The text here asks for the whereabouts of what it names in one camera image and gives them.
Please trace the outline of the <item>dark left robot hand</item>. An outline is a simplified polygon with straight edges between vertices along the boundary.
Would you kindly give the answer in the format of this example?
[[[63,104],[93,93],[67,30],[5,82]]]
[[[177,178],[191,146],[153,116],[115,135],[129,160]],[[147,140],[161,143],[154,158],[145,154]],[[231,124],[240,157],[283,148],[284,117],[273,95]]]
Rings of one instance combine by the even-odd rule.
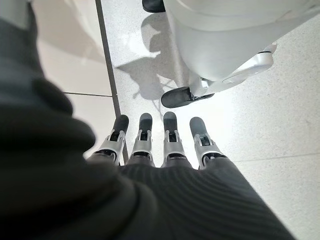
[[[46,80],[29,0],[0,3],[3,240],[291,240],[238,168],[214,150],[194,169],[144,152],[123,166]]]

